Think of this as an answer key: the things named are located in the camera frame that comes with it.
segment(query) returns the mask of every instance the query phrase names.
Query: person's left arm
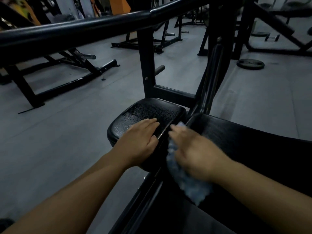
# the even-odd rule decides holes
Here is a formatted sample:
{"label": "person's left arm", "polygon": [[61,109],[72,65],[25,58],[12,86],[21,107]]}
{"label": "person's left arm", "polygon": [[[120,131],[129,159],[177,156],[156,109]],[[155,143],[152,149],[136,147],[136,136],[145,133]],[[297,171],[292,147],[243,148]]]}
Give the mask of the person's left arm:
{"label": "person's left arm", "polygon": [[158,140],[152,136],[159,125],[156,121],[133,125],[95,165],[3,233],[86,233],[124,171],[140,165],[156,148]]}

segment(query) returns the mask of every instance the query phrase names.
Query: gym floor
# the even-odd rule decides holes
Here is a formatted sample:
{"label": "gym floor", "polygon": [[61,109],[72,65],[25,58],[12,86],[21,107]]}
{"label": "gym floor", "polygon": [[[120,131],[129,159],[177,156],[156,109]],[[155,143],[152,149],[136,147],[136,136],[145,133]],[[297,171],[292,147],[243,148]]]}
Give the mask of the gym floor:
{"label": "gym floor", "polygon": [[[312,19],[291,19],[295,36],[311,39],[306,31]],[[175,20],[169,32],[177,34]],[[157,84],[195,93],[207,58],[199,57],[203,26],[186,26],[183,41],[155,54],[155,67],[166,69],[156,77]],[[257,22],[256,31],[272,31]],[[161,38],[162,29],[154,36]],[[120,67],[78,89],[62,94],[46,105],[18,114],[31,106],[14,83],[0,85],[0,217],[17,220],[35,205],[78,177],[111,149],[106,131],[110,123],[128,106],[144,98],[139,53],[110,48],[111,42],[124,41],[118,36],[78,49],[95,54],[91,60],[102,66],[117,59]],[[253,38],[261,47],[292,48],[281,37],[277,43]],[[241,125],[286,137],[312,140],[311,58],[289,55],[257,54],[243,50],[241,58],[263,61],[263,70],[251,71],[232,60],[211,110],[211,115]],[[19,68],[42,62],[35,59]],[[87,74],[87,70],[58,65],[37,71],[25,78],[38,93]],[[108,233],[130,201],[146,172],[131,168],[119,180],[101,207],[88,233]]]}

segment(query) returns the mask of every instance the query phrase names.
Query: blue cloth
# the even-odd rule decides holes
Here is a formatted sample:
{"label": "blue cloth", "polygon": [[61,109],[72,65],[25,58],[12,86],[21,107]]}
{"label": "blue cloth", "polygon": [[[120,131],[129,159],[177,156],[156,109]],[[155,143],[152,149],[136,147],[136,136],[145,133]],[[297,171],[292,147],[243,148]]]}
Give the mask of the blue cloth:
{"label": "blue cloth", "polygon": [[[185,126],[182,122],[179,122],[177,125]],[[197,180],[186,173],[174,157],[177,149],[177,145],[170,140],[167,155],[168,170],[180,189],[198,206],[212,191],[212,184]]]}

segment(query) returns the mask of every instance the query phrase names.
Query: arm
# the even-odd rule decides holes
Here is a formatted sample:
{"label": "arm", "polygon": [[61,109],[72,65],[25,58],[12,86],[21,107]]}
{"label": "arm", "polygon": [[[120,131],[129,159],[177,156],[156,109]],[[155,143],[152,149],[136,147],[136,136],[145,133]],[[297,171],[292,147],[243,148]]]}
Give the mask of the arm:
{"label": "arm", "polygon": [[156,148],[159,123],[133,125],[114,148],[75,181],[43,201],[4,234],[86,233],[102,203],[126,169],[140,165]]}
{"label": "arm", "polygon": [[281,233],[312,233],[312,198],[227,157],[191,129],[171,126],[177,162],[193,177],[216,183]]}

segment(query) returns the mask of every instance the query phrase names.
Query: black leather pad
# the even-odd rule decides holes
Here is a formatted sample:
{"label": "black leather pad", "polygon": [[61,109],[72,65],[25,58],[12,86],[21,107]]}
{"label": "black leather pad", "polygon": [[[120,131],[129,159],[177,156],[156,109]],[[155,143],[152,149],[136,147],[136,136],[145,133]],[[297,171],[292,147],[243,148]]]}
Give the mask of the black leather pad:
{"label": "black leather pad", "polygon": [[160,125],[154,135],[159,143],[155,152],[141,166],[144,170],[151,171],[159,168],[167,155],[168,133],[165,132],[169,130],[169,125],[183,121],[185,115],[186,110],[181,106],[158,98],[144,98],[126,109],[111,123],[107,130],[107,138],[114,146],[131,125],[146,118],[157,118]]}
{"label": "black leather pad", "polygon": [[[230,158],[312,197],[310,156],[312,142],[273,135],[213,116],[198,114],[187,125],[212,140]],[[219,186],[200,208],[240,233],[274,233],[240,202]]]}

